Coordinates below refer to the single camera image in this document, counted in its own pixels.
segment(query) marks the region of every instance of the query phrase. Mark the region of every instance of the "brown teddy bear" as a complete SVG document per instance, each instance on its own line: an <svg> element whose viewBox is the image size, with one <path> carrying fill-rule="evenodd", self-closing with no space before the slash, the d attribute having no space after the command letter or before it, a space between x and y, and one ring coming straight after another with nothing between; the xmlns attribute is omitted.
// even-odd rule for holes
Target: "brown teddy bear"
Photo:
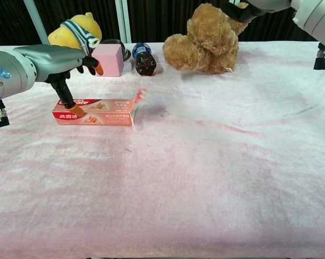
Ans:
<svg viewBox="0 0 325 259"><path fill-rule="evenodd" d="M234 21L220 8L201 4L187 22L187 35L175 34L166 39L164 58L180 71L232 72L239 50L238 35L247 26L248 23Z"/></svg>

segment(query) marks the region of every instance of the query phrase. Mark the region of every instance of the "stuffed toy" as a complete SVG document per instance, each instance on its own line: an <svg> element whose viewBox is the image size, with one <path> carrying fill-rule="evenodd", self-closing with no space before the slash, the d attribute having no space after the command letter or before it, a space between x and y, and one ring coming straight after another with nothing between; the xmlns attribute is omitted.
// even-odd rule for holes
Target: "stuffed toy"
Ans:
<svg viewBox="0 0 325 259"><path fill-rule="evenodd" d="M100 43L102 33L91 12L75 15L63 22L59 28L49 34L51 45L80 49L90 56Z"/></svg>
<svg viewBox="0 0 325 259"><path fill-rule="evenodd" d="M245 8L246 3L239 3ZM175 34L163 44L169 65L180 71L208 74L233 72L239 50L238 35L248 23L236 22L220 8L201 4L187 22L187 35Z"/></svg>

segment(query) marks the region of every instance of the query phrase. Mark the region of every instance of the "plastic bottle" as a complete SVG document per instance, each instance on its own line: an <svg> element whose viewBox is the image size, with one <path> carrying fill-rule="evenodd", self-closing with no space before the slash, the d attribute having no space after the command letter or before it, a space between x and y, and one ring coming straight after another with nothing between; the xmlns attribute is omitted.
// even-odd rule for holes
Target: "plastic bottle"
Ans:
<svg viewBox="0 0 325 259"><path fill-rule="evenodd" d="M143 42L138 42L132 49L132 56L135 59L136 71L141 76L152 76L156 69L156 61L151 55L150 47Z"/></svg>

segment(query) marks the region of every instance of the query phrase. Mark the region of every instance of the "orange gripper tip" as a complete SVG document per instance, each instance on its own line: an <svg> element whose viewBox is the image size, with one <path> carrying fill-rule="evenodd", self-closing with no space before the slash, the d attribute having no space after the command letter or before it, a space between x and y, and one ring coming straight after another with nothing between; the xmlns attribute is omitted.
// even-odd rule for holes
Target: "orange gripper tip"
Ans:
<svg viewBox="0 0 325 259"><path fill-rule="evenodd" d="M82 110L82 108L80 108L80 106L75 105L74 107L67 109L69 112L72 112L73 114L82 117L85 115L84 110Z"/></svg>
<svg viewBox="0 0 325 259"><path fill-rule="evenodd" d="M98 73L98 75L100 75L100 76L103 75L103 69L102 69L102 66L99 61L98 61L97 66L93 66L93 69L95 69L95 71Z"/></svg>

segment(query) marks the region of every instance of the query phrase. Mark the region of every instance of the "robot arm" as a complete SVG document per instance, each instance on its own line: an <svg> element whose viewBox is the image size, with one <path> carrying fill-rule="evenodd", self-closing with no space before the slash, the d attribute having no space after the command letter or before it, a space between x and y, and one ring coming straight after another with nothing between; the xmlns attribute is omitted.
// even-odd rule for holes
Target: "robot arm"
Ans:
<svg viewBox="0 0 325 259"><path fill-rule="evenodd" d="M296 10L293 22L325 46L325 0L247 0L249 5L240 9L227 4L223 11L239 22L250 22L266 13L292 7Z"/></svg>
<svg viewBox="0 0 325 259"><path fill-rule="evenodd" d="M32 45L0 51L0 127L9 124L2 99L32 88L35 82L52 85L65 108L82 116L83 110L73 101L66 84L70 70L83 73L87 66L90 73L102 74L100 63L86 56L83 51L55 45Z"/></svg>

